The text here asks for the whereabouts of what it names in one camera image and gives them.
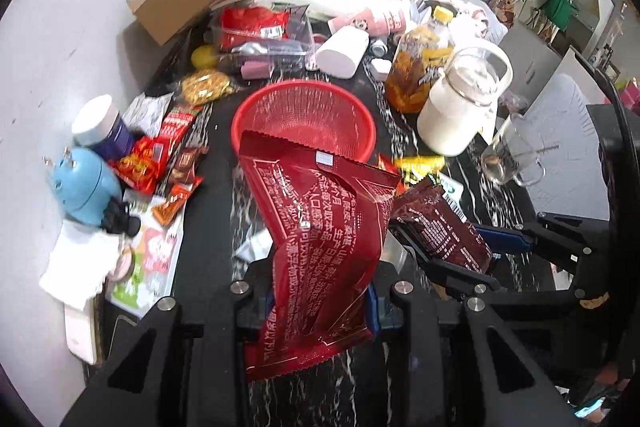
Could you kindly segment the dark red snack packet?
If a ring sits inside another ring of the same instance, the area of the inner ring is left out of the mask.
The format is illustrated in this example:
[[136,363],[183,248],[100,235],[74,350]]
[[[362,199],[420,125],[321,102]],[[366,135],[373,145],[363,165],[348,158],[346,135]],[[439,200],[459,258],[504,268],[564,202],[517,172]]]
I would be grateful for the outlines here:
[[399,176],[257,131],[239,161],[274,246],[274,303],[246,373],[262,381],[309,369],[372,334],[366,294]]

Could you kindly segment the brown chocolate bar packet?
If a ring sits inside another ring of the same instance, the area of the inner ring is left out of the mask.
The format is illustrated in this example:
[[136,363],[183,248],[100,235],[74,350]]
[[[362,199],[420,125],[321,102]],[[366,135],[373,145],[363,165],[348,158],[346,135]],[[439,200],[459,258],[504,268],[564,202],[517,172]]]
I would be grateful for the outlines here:
[[423,179],[396,197],[392,219],[410,225],[430,257],[476,273],[487,272],[490,248],[474,225],[450,207],[441,185]]

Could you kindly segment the glass mug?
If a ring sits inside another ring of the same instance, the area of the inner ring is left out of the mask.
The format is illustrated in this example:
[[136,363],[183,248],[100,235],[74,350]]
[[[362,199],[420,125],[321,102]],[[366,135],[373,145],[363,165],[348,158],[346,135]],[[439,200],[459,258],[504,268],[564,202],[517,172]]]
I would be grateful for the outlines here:
[[559,143],[544,143],[529,120],[512,113],[480,155],[480,167],[495,184],[513,181],[520,187],[529,187],[544,179],[547,173],[542,156],[559,147]]

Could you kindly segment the silver foil packet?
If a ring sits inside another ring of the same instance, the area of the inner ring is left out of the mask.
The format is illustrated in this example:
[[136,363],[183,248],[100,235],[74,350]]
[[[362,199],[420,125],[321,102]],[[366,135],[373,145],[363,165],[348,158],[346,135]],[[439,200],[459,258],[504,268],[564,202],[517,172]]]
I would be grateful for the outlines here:
[[233,257],[250,265],[254,261],[266,259],[271,247],[272,238],[269,231],[263,229],[250,236],[239,248],[236,248]]

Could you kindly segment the red orange snack packet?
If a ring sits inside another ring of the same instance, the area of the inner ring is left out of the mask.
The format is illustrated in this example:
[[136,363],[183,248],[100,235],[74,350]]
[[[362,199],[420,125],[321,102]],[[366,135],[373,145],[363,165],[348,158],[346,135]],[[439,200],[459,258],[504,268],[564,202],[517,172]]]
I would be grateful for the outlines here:
[[406,184],[404,183],[404,179],[402,179],[402,172],[399,168],[397,168],[393,161],[385,156],[384,154],[378,153],[378,158],[376,158],[376,165],[378,169],[384,170],[397,176],[397,185],[395,188],[395,196],[400,196],[405,193],[407,190]]

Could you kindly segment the pink green wipes pack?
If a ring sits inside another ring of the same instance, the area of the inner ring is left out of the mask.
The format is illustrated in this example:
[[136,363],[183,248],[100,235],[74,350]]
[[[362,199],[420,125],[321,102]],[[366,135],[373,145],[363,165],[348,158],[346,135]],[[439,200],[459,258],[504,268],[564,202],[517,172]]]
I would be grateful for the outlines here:
[[160,298],[172,294],[174,277],[183,240],[184,211],[180,210],[170,225],[160,225],[152,208],[163,204],[160,196],[139,198],[127,192],[129,209],[141,220],[141,228],[132,239],[124,237],[122,252],[129,255],[127,271],[117,281],[106,285],[105,297],[135,317],[143,315]]

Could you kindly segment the red plastic basket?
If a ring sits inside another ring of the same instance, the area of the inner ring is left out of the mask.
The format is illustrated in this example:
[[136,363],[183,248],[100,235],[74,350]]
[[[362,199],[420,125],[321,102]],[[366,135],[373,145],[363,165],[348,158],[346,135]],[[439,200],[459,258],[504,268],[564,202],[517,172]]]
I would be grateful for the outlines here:
[[256,131],[366,162],[376,144],[370,110],[333,83],[285,80],[262,87],[240,104],[230,136],[235,150],[242,134]]

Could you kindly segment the pink panda paper cup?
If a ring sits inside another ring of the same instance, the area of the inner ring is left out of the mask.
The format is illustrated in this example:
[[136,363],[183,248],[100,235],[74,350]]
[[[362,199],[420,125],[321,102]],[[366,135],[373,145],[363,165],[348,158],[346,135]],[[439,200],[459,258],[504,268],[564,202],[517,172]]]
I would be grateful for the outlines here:
[[365,31],[370,37],[383,37],[404,32],[407,26],[406,12],[401,9],[365,9],[355,14],[342,15],[328,21],[334,35],[346,26]]

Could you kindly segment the white lid blue jar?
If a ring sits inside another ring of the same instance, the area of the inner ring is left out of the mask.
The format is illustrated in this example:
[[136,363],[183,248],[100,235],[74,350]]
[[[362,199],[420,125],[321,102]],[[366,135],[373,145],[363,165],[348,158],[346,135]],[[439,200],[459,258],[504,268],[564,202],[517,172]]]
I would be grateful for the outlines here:
[[96,96],[78,109],[72,135],[78,145],[90,148],[105,161],[118,161],[134,147],[134,137],[109,94]]

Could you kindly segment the clear zip bag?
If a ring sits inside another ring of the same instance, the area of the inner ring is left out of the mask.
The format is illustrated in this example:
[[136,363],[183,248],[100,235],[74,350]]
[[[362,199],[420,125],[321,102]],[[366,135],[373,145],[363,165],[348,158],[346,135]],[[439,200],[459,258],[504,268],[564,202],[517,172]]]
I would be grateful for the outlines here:
[[386,239],[384,243],[380,260],[393,265],[396,272],[400,274],[402,269],[404,269],[407,255],[406,248],[391,237],[390,239]]

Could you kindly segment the yellow cap tea bottle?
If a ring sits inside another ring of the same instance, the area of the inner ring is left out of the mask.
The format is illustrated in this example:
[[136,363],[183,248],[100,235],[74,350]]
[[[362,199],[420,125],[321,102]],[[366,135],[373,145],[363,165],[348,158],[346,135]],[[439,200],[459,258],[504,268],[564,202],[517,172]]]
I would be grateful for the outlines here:
[[449,24],[454,12],[436,5],[426,21],[400,38],[385,80],[388,103],[401,114],[417,114],[452,52]]

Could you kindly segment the green white sachet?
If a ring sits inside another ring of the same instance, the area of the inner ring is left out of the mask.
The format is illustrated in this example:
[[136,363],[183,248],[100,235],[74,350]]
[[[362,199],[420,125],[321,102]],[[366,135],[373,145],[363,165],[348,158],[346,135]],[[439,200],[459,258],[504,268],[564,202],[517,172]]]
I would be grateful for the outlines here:
[[442,196],[444,196],[444,199],[446,199],[446,202],[448,202],[448,205],[452,209],[452,211],[463,223],[468,221],[468,218],[465,216],[461,207],[461,199],[464,192],[463,185],[460,182],[449,178],[449,176],[445,176],[441,173],[439,173],[437,181],[444,190],[444,194],[442,194]]

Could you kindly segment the yellow peanut packet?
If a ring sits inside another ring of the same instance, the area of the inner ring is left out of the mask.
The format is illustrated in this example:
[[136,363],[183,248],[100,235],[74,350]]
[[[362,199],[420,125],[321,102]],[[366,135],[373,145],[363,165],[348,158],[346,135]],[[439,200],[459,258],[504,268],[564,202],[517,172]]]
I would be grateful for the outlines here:
[[400,171],[405,184],[417,184],[428,176],[438,176],[446,166],[442,156],[412,156],[393,160],[393,165]]

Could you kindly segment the red bag in tray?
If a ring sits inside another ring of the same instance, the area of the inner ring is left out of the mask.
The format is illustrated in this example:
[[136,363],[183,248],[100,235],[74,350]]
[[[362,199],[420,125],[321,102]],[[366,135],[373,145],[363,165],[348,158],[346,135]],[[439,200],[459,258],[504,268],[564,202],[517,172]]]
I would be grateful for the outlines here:
[[263,6],[226,6],[219,17],[220,47],[230,51],[250,41],[287,39],[286,26],[289,21],[288,12],[277,12]]

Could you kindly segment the white tissue paper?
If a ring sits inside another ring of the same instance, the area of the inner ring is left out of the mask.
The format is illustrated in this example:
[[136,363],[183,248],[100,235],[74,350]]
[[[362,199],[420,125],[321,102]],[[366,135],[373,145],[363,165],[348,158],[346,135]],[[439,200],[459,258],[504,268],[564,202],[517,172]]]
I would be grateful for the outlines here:
[[119,235],[64,219],[39,286],[63,305],[81,311],[102,293],[119,253]]

